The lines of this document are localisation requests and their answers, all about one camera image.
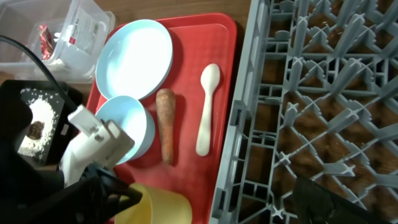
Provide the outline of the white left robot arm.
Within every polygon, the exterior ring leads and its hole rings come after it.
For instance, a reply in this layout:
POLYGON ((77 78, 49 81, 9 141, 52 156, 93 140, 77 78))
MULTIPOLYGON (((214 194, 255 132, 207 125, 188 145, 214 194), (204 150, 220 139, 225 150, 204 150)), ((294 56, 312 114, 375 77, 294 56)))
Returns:
POLYGON ((59 171, 34 169, 15 150, 31 121, 23 101, 1 98, 1 223, 106 223, 141 201, 140 191, 94 165, 69 187, 59 171))

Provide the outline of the light blue bowl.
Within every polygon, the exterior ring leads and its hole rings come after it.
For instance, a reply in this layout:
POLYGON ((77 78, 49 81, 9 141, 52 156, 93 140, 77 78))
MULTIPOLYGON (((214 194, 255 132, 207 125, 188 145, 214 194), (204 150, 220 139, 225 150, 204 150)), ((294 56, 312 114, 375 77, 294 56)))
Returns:
POLYGON ((117 165, 143 156, 154 141, 155 124, 152 115, 140 101, 130 96, 116 96, 107 100, 95 116, 103 120, 114 120, 134 141, 134 146, 117 165))

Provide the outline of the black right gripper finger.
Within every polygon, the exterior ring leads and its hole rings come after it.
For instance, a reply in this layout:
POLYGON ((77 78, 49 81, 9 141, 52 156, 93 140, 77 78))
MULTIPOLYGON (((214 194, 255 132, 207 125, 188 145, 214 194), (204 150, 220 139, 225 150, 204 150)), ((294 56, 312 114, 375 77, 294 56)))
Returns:
POLYGON ((292 196, 300 223, 388 224, 387 221, 305 177, 296 179, 292 196))

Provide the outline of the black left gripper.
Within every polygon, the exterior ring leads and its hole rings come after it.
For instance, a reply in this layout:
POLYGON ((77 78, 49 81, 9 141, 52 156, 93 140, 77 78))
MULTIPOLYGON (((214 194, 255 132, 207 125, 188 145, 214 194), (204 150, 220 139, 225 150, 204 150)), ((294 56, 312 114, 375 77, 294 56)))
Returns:
POLYGON ((137 205, 142 193, 110 171, 90 164, 74 184, 60 191, 42 182, 1 182, 1 224, 7 223, 102 223, 137 205))

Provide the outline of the white rice pile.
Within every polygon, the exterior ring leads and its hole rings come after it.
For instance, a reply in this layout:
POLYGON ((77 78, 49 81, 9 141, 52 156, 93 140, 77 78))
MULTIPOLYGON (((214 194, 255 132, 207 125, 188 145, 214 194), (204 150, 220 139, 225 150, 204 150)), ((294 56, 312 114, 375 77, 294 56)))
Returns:
POLYGON ((60 106, 62 99, 54 91, 39 90, 37 88, 23 88, 20 94, 23 102, 28 105, 32 112, 31 124, 34 121, 41 121, 45 123, 45 126, 42 137, 39 140, 29 139, 26 134, 17 152, 23 156, 41 159, 45 152, 49 150, 55 135, 56 125, 60 118, 60 113, 56 111, 56 106, 60 106))

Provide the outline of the red snack wrapper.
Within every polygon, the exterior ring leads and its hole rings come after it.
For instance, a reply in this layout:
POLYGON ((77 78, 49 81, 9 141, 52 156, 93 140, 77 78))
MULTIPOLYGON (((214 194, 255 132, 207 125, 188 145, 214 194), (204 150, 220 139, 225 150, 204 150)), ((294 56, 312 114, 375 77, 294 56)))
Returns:
POLYGON ((55 44, 47 24, 39 26, 39 40, 42 59, 50 59, 53 55, 55 44))

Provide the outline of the yellow plastic cup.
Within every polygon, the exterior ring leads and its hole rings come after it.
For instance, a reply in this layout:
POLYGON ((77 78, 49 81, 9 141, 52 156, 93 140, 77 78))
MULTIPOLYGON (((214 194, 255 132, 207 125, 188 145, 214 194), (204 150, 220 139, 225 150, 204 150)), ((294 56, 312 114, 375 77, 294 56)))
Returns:
POLYGON ((141 201, 114 217, 115 224, 191 224, 192 207, 182 194, 134 183, 141 201))

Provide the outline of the brown food scrap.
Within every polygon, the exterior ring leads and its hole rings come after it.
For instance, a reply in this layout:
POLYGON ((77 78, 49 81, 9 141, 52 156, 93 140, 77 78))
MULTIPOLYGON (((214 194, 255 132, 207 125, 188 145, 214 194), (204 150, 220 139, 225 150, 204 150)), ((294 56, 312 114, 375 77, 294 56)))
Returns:
POLYGON ((39 140, 42 137, 45 123, 41 121, 34 121, 30 126, 27 137, 32 140, 39 140))

